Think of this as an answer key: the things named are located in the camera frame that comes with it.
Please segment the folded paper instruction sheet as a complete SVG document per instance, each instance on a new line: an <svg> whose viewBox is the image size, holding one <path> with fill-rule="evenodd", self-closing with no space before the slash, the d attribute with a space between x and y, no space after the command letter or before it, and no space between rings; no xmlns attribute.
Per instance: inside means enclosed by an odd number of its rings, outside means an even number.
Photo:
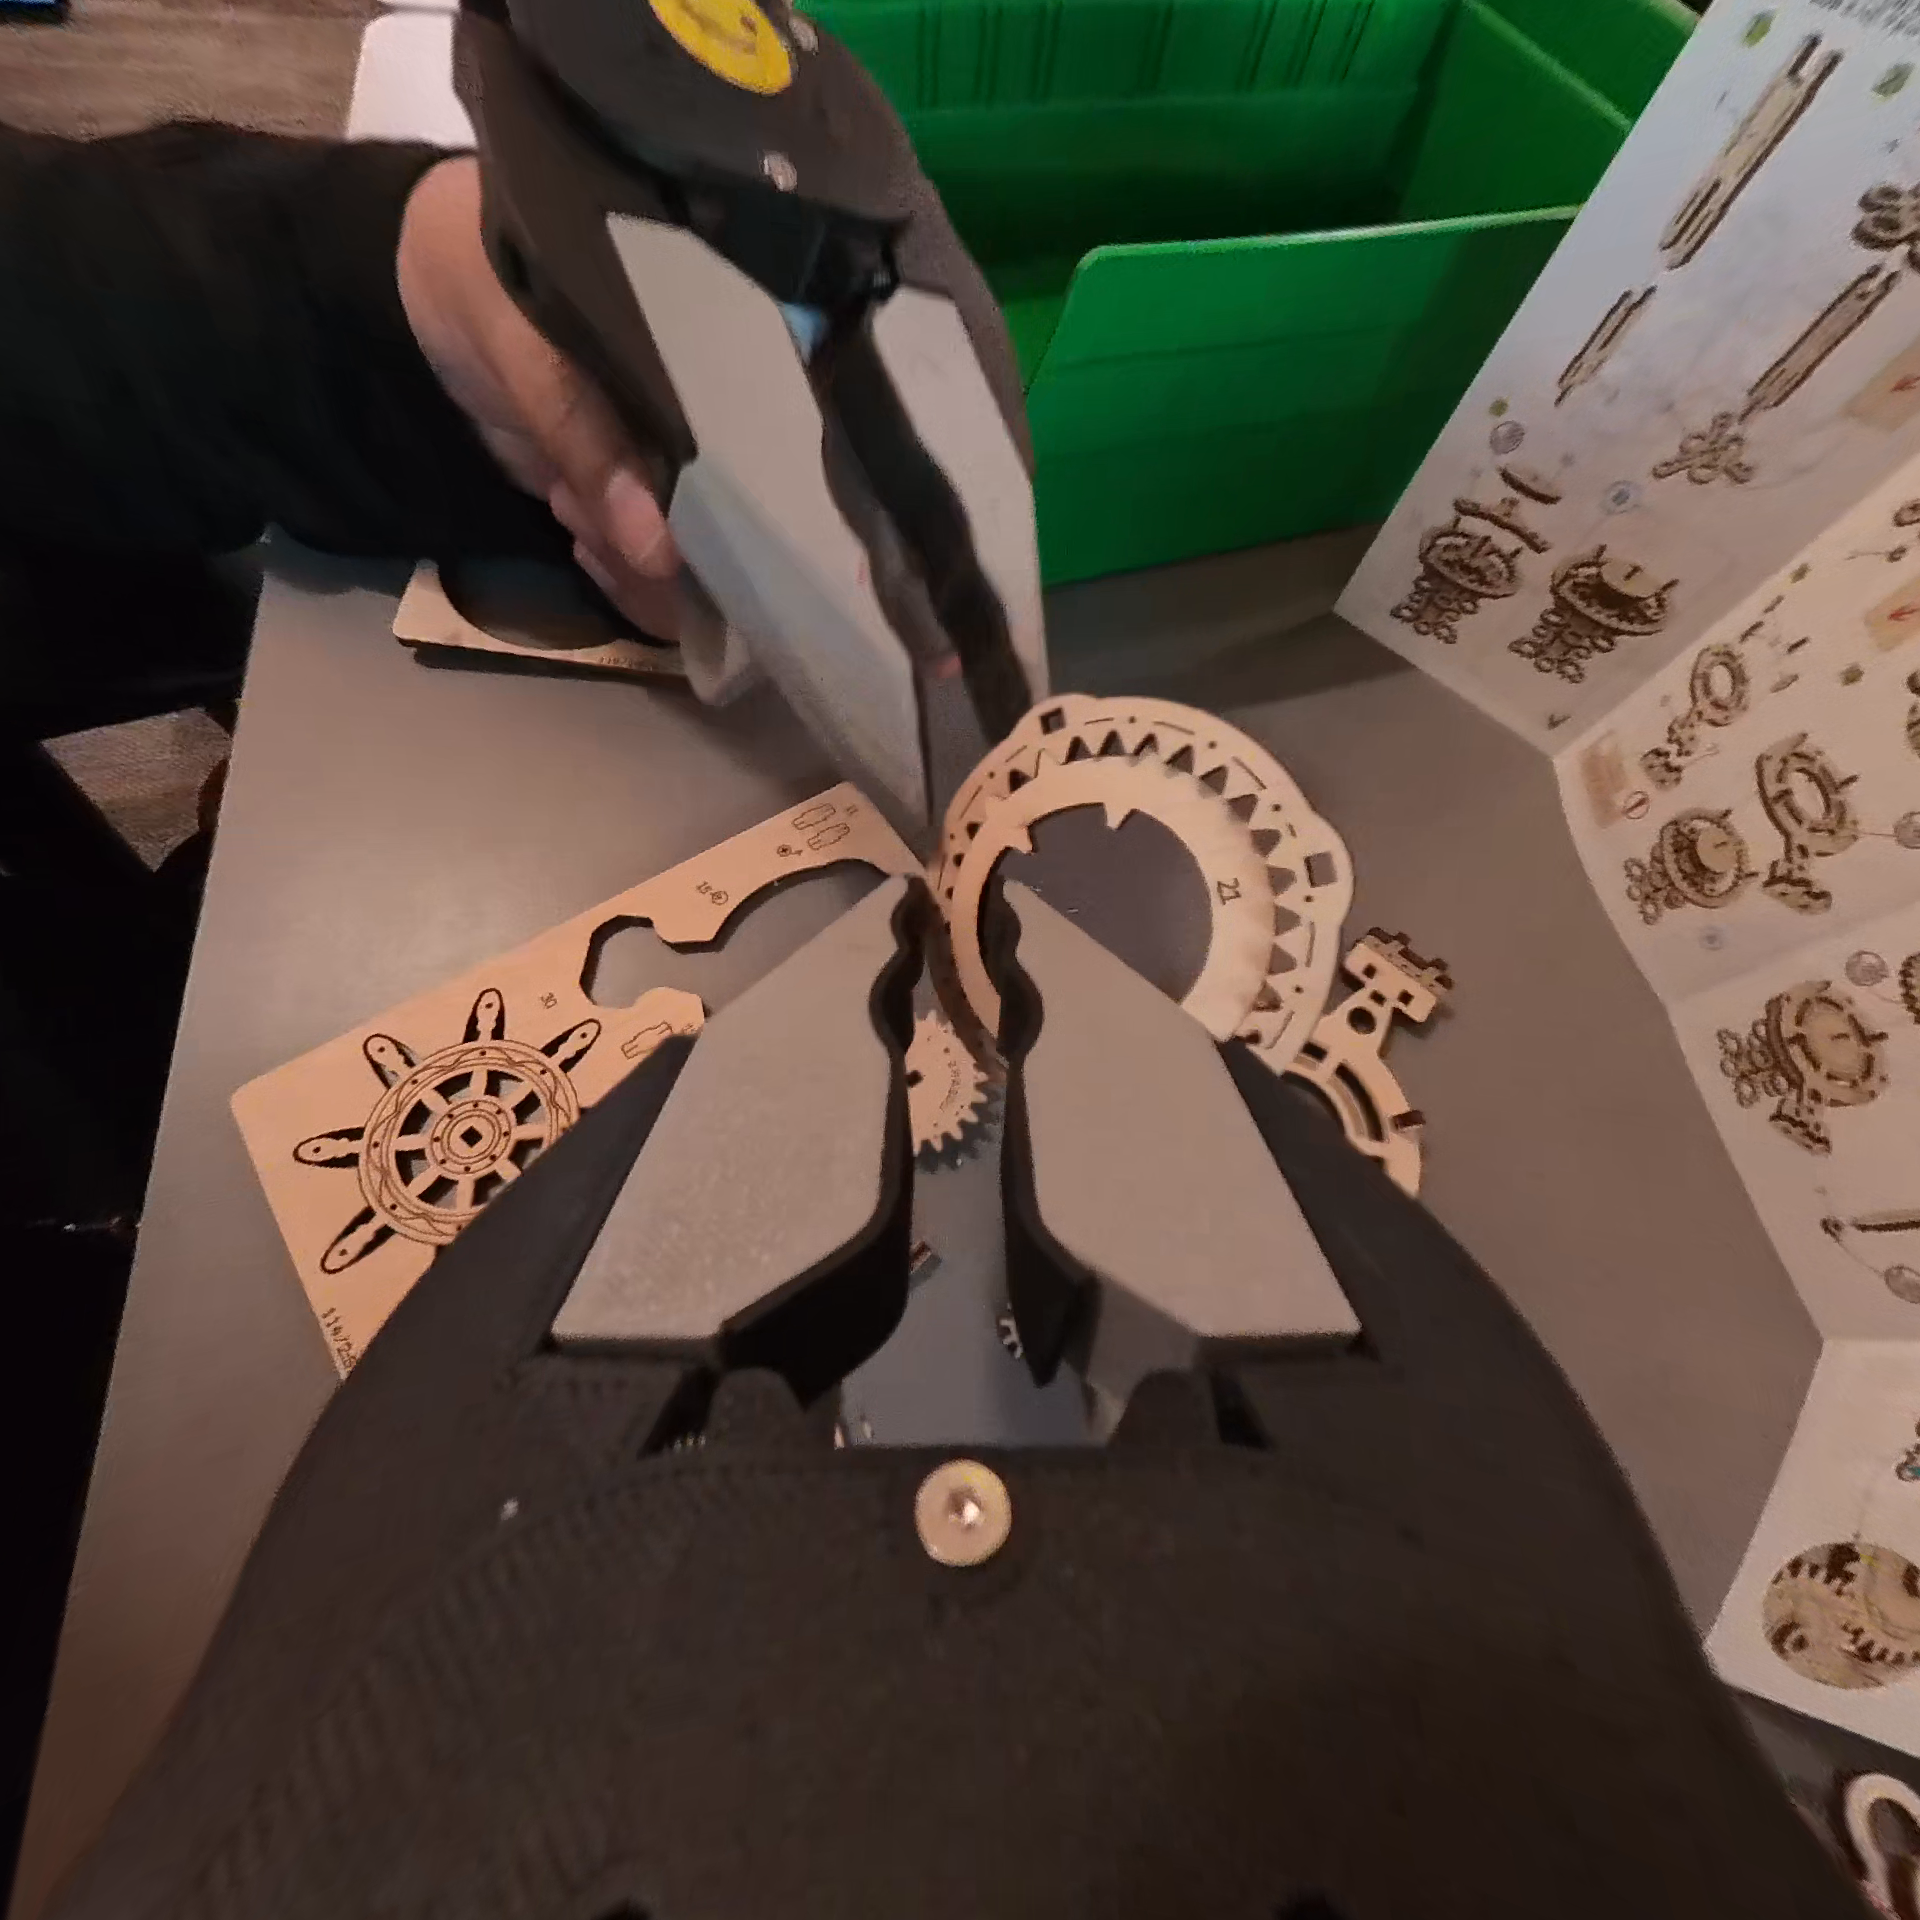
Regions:
<svg viewBox="0 0 1920 1920"><path fill-rule="evenodd" d="M1337 611L1535 750L1821 1356L1737 1689L1916 1755L1916 5L1711 5Z"/></svg>

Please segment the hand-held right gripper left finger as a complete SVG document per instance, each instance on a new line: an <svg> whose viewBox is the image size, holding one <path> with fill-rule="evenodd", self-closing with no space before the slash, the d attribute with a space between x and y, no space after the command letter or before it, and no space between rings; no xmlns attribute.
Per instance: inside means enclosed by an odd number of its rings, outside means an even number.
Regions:
<svg viewBox="0 0 1920 1920"><path fill-rule="evenodd" d="M878 883L712 1014L551 1337L827 1397L904 1310L923 883Z"/></svg>

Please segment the green plastic bin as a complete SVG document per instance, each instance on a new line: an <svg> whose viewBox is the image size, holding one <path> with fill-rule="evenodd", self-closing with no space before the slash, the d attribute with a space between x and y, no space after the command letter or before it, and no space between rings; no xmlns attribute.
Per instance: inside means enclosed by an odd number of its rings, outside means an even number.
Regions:
<svg viewBox="0 0 1920 1920"><path fill-rule="evenodd" d="M1560 216L1694 29L1627 1L809 8L899 108L1024 377L1099 248Z"/></svg>
<svg viewBox="0 0 1920 1920"><path fill-rule="evenodd" d="M1009 301L1045 584L1384 516L1574 214L1096 247Z"/></svg>

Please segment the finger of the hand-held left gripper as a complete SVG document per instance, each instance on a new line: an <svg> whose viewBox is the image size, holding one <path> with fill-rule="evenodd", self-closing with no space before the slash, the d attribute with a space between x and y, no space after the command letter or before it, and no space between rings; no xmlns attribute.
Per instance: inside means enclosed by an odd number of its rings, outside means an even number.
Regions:
<svg viewBox="0 0 1920 1920"><path fill-rule="evenodd" d="M982 739L1049 692L1033 478L959 307L900 284L831 360L831 415L909 675Z"/></svg>
<svg viewBox="0 0 1920 1920"><path fill-rule="evenodd" d="M927 828L921 697L824 471L824 415L776 300L695 230L608 214L693 436L668 524L735 649L899 830Z"/></svg>

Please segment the wooden sheet with ship wheel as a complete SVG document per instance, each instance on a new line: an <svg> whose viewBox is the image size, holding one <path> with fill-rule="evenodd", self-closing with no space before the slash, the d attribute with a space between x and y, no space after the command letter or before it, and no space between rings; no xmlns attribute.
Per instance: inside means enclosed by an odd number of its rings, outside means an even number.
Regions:
<svg viewBox="0 0 1920 1920"><path fill-rule="evenodd" d="M912 872L878 808L837 783L453 981L358 1021L231 1096L335 1376L481 1207L595 1101L707 1021L695 991L627 1006L584 988L605 928L707 949L759 895L855 865Z"/></svg>

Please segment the round wooden frame with handle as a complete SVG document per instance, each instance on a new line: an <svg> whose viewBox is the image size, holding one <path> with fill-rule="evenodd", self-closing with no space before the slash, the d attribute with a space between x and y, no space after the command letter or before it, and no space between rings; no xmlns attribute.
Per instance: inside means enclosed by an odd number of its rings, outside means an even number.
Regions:
<svg viewBox="0 0 1920 1920"><path fill-rule="evenodd" d="M1424 1187L1424 1112L1384 1059L1399 1023L1427 1023L1453 991L1447 961L1368 928L1342 961L1350 990L1313 1023L1287 1077L1321 1096L1343 1139L1408 1196Z"/></svg>

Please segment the wooden clover-shaped model assembly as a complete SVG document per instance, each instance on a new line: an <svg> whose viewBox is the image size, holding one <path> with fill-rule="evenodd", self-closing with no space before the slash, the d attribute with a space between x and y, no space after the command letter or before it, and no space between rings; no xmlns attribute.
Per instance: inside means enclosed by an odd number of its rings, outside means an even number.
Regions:
<svg viewBox="0 0 1920 1920"><path fill-rule="evenodd" d="M1884 1772L1861 1772L1839 1787L1839 1827L1869 1909L1918 1916L1918 1789Z"/></svg>

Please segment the wooden sheet with clover cutouts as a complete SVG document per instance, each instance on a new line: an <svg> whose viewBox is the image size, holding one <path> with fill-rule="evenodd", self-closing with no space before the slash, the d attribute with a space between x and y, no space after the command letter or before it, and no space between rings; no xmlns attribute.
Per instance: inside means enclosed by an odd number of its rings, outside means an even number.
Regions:
<svg viewBox="0 0 1920 1920"><path fill-rule="evenodd" d="M627 624L569 566L481 560L415 564L391 624L420 661L598 680L688 680L681 649Z"/></svg>

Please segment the wooden ring gear square holes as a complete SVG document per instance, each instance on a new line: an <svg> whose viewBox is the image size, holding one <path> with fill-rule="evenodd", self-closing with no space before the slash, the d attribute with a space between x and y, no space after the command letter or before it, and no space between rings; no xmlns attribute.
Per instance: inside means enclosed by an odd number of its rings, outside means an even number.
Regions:
<svg viewBox="0 0 1920 1920"><path fill-rule="evenodd" d="M1350 853L1252 739L1164 700L1057 695L961 781L929 872L949 925L949 1003L965 1003L988 1040L999 1036L981 932L989 879L1033 848L1043 820L1077 808L1099 808L1108 828L1143 816L1183 846L1212 915L1183 1007L1212 1037L1246 1040L1270 1070L1289 1068L1332 991Z"/></svg>

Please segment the small wooden gear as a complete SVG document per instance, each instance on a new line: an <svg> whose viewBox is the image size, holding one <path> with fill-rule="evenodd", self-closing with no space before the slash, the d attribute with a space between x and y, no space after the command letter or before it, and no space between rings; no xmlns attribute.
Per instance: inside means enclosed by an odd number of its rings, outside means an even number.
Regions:
<svg viewBox="0 0 1920 1920"><path fill-rule="evenodd" d="M1004 1071L982 1062L947 1014L921 1012L903 1055L916 1166L959 1167L1000 1135Z"/></svg>

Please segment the person's left hand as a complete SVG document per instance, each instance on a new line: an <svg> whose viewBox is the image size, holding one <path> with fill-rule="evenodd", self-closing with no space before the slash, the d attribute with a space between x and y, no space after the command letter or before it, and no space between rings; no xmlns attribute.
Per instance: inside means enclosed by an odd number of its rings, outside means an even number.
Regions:
<svg viewBox="0 0 1920 1920"><path fill-rule="evenodd" d="M678 639L681 552L639 448L501 285L473 155L438 157L409 190L395 280L443 393L515 486L547 505L584 577L639 632Z"/></svg>

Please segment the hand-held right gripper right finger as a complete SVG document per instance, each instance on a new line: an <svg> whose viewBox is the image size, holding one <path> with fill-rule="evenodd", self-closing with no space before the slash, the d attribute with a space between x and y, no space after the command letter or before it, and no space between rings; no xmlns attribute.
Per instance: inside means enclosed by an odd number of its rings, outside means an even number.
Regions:
<svg viewBox="0 0 1920 1920"><path fill-rule="evenodd" d="M1151 1376L1343 1352L1360 1319L1220 1041L1019 879L996 897L1006 1303L1112 1433Z"/></svg>

